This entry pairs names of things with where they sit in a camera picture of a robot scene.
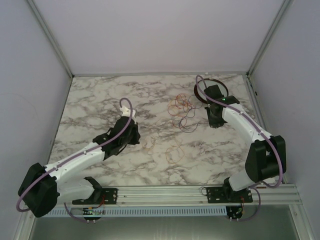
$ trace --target white wall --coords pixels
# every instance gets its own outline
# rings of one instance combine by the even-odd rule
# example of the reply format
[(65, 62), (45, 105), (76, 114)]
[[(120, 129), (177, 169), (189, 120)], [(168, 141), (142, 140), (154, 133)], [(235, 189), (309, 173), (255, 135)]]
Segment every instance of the white wall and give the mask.
[(35, 0), (74, 74), (247, 71), (282, 0)]
[(287, 144), (296, 183), (320, 239), (320, 1), (295, 0), (253, 75), (271, 132)]
[(0, 1), (0, 238), (13, 238), (28, 168), (45, 164), (69, 78), (24, 0)]

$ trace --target black mounting plate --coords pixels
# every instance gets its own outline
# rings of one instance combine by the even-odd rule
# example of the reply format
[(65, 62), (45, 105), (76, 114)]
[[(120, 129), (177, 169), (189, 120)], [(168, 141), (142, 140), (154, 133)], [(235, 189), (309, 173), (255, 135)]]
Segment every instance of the black mounting plate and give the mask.
[(251, 191), (243, 189), (235, 192), (231, 199), (227, 199), (222, 186), (206, 187), (206, 197), (209, 204), (226, 204), (226, 203), (241, 203), (241, 197), (245, 203), (252, 203)]
[(99, 205), (104, 196), (104, 204), (105, 205), (115, 205), (117, 204), (118, 199), (118, 189), (117, 188), (102, 188), (100, 190), (100, 197), (96, 201), (92, 201), (92, 199), (77, 199), (73, 200), (73, 205)]

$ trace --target cable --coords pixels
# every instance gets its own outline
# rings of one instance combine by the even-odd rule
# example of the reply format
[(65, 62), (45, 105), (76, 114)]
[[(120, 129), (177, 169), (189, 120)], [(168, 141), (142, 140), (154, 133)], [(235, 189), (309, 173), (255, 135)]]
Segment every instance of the cable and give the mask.
[[(180, 162), (180, 161), (184, 158), (184, 156), (185, 156), (185, 151), (184, 151), (184, 150), (181, 148), (181, 146), (178, 144), (178, 141), (175, 141), (175, 142), (176, 142), (177, 146), (168, 147), (167, 150), (165, 151), (165, 160), (168, 162), (168, 164), (177, 164), (177, 163)], [(180, 150), (182, 151), (182, 157), (180, 157), (180, 159), (179, 159), (178, 161), (169, 161), (169, 160), (168, 160), (167, 154), (174, 151), (174, 150), (172, 150), (172, 151), (168, 151), (168, 150), (170, 150), (170, 149), (172, 149), (172, 148), (176, 148), (175, 150), (180, 149)]]
[(201, 189), (200, 189), (200, 193), (203, 195), (203, 196), (208, 196), (207, 194), (204, 194), (204, 189), (206, 189), (207, 190), (207, 187), (202, 187)]
[(233, 106), (230, 106), (230, 105), (227, 105), (227, 104), (224, 104), (223, 102), (219, 102), (217, 100), (214, 100), (212, 99), (211, 97), (207, 96), (203, 90), (201, 90), (201, 88), (199, 87), (199, 83), (198, 83), (198, 78), (201, 78), (204, 82), (204, 78), (200, 75), (197, 75), (195, 77), (195, 84), (196, 84), (196, 87), (197, 89), (209, 100), (211, 100), (213, 103), (216, 103), (216, 104), (219, 104), (225, 108), (229, 108), (229, 109), (232, 109), (234, 110), (236, 113), (240, 114), (241, 116), (243, 116), (255, 129), (256, 131), (258, 132), (258, 134), (260, 134), (264, 140), (269, 144), (269, 146), (271, 147), (274, 155), (275, 155), (275, 158), (276, 158), (276, 161), (278, 163), (278, 166), (279, 166), (279, 179), (278, 179), (278, 182), (275, 184), (275, 185), (270, 185), (268, 183), (266, 183), (265, 181), (262, 181), (262, 183), (264, 183), (266, 186), (268, 186), (269, 188), (272, 188), (272, 189), (275, 189), (277, 187), (279, 187), (279, 185), (281, 184), (282, 182), (282, 179), (283, 179), (283, 168), (282, 168), (282, 163), (281, 163), (281, 159), (280, 159), (280, 156), (277, 152), (277, 149), (275, 148), (275, 146), (273, 145), (273, 143), (267, 138), (267, 136), (260, 130), (260, 128), (257, 126), (257, 124), (244, 112), (241, 112), (239, 109), (233, 107)]
[(90, 209), (98, 209), (98, 208), (100, 208), (102, 205), (105, 205), (105, 195), (102, 196), (102, 201), (100, 202), (100, 205), (99, 205), (99, 206), (90, 207)]
[[(194, 104), (192, 104), (191, 102), (190, 102), (190, 98), (191, 98), (192, 96), (189, 96), (188, 97), (188, 99), (187, 99), (187, 96), (184, 94), (184, 93), (180, 93), (180, 94), (178, 94), (176, 97), (175, 97), (175, 99), (173, 99), (173, 100), (171, 100), (170, 101), (170, 103), (168, 104), (168, 109), (167, 109), (167, 111), (168, 111), (168, 113), (171, 115), (171, 116), (174, 116), (174, 117), (181, 117), (181, 119), (180, 119), (180, 121), (178, 122), (178, 125), (175, 125), (175, 120), (173, 119), (172, 120), (172, 125), (175, 127), (175, 128), (178, 128), (178, 129), (180, 129), (182, 132), (184, 132), (184, 133), (192, 133), (192, 132), (194, 132), (196, 129), (197, 129), (197, 127), (198, 127), (198, 125), (199, 125), (199, 123), (197, 123), (196, 124), (196, 126), (195, 126), (195, 128), (193, 129), (193, 130), (191, 130), (191, 131), (186, 131), (186, 130), (188, 130), (187, 128), (186, 128), (186, 125), (187, 125), (187, 118), (189, 118), (189, 119), (192, 119), (192, 118), (194, 118), (195, 117), (195, 115), (196, 115), (196, 109), (200, 109), (201, 107), (202, 107), (202, 103), (201, 103), (201, 106), (199, 106), (199, 107), (196, 107), (196, 105), (194, 105)], [(178, 114), (178, 113), (174, 113), (174, 114), (172, 114), (171, 113), (171, 109), (172, 109), (172, 107), (174, 107), (174, 108), (176, 108), (177, 110), (183, 110), (184, 111), (184, 115), (181, 115), (181, 114)], [(192, 111), (192, 110), (194, 110), (194, 112), (193, 112), (193, 116), (188, 116), (189, 115), (189, 113)]]
[(127, 127), (129, 126), (131, 120), (132, 120), (132, 116), (133, 116), (133, 107), (132, 107), (132, 104), (130, 102), (130, 100), (126, 97), (123, 97), (120, 99), (119, 101), (119, 104), (120, 104), (120, 107), (122, 108), (122, 101), (123, 100), (126, 100), (128, 103), (129, 103), (129, 106), (130, 106), (130, 116), (129, 116), (129, 119), (128, 119), (128, 122), (125, 124), (125, 126), (123, 127), (123, 129), (117, 134), (115, 135), (114, 137), (110, 138), (108, 141), (98, 145), (98, 146), (95, 146), (95, 147), (92, 147), (90, 149), (88, 149), (87, 151), (85, 152), (79, 152), (71, 157), (69, 157), (68, 159), (64, 160), (63, 162), (61, 162), (60, 164), (58, 164), (56, 167), (53, 167), (52, 169), (48, 170), (47, 172), (43, 173), (40, 177), (38, 177), (33, 183), (31, 183), (27, 188), (26, 190), (24, 190), (24, 192), (21, 194), (21, 196), (19, 197), (16, 205), (15, 205), (15, 208), (18, 212), (27, 212), (29, 211), (30, 209), (27, 208), (27, 209), (22, 209), (20, 208), (20, 203), (22, 202), (22, 200), (24, 199), (24, 197), (26, 196), (26, 194), (38, 183), (40, 182), (43, 178), (45, 178), (46, 176), (48, 176), (50, 173), (52, 173), (53, 171), (55, 170), (58, 170), (60, 167), (62, 167), (63, 165), (65, 165), (66, 163), (70, 162), (71, 160), (79, 157), (79, 156), (82, 156), (88, 152), (91, 152), (93, 150), (96, 150), (98, 148), (101, 148), (103, 147), (104, 145), (107, 145), (109, 143), (111, 143), (112, 141), (114, 141), (115, 139), (117, 139), (121, 134), (124, 133), (124, 131), (127, 129)]
[(84, 224), (90, 223), (89, 220), (81, 219), (81, 218), (78, 218), (78, 217), (74, 216), (74, 215), (69, 211), (66, 203), (64, 203), (63, 205), (64, 205), (64, 208), (65, 208), (65, 210), (66, 210), (66, 213), (67, 213), (72, 219), (77, 220), (78, 222), (81, 222), (81, 223), (84, 223)]
[(258, 198), (259, 198), (258, 199), (258, 208), (256, 209), (255, 213), (252, 216), (247, 217), (245, 219), (238, 219), (238, 220), (232, 219), (233, 222), (247, 222), (247, 221), (252, 220), (253, 218), (255, 218), (258, 215), (260, 208), (261, 208), (261, 195), (260, 195), (260, 192), (258, 192), (258, 190), (255, 187), (253, 187), (251, 189), (255, 190), (256, 193), (258, 194)]
[(245, 199), (243, 196), (240, 197), (242, 203), (241, 203), (241, 208), (242, 208), (242, 213), (244, 213), (244, 208), (245, 208)]

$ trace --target marble tabletop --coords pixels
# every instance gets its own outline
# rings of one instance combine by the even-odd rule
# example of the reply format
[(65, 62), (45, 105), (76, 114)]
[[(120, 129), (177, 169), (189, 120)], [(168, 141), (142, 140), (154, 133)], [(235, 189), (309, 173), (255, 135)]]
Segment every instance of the marble tabletop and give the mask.
[[(241, 75), (207, 75), (222, 81), (255, 118)], [(78, 177), (94, 177), (102, 186), (209, 185), (244, 168), (249, 147), (228, 124), (210, 128), (206, 110), (188, 119), (192, 133), (173, 127), (168, 104), (178, 94), (193, 95), (195, 75), (147, 75), (74, 78), (49, 163), (61, 160), (105, 133), (119, 119), (119, 99), (136, 109), (140, 144), (93, 165)], [(195, 97), (190, 101), (200, 106)]]

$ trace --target white robotic arm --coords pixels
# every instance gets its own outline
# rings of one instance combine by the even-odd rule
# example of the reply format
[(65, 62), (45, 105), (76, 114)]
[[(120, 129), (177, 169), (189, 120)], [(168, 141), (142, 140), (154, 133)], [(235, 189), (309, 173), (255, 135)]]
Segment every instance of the white robotic arm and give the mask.
[(83, 202), (83, 204), (97, 204), (105, 195), (114, 195), (92, 177), (70, 181), (80, 171), (101, 163), (107, 158), (118, 155), (129, 145), (139, 143), (140, 134), (135, 119), (135, 110), (125, 106), (120, 108), (121, 118), (108, 132), (95, 137), (91, 143), (80, 151), (59, 160), (41, 166), (32, 165), (18, 191), (18, 195), (26, 203), (36, 217), (42, 217), (51, 211), (56, 204), (65, 202)]
[(237, 202), (248, 187), (252, 187), (268, 178), (282, 176), (286, 172), (285, 140), (281, 136), (272, 136), (259, 126), (245, 112), (243, 106), (234, 96), (222, 95), (218, 85), (206, 86), (205, 90), (202, 91), (199, 89), (197, 79), (196, 84), (198, 91), (206, 96), (208, 102), (208, 107), (205, 109), (210, 127), (219, 128), (228, 123), (250, 146), (245, 168), (223, 182), (221, 195), (225, 197), (226, 201)]

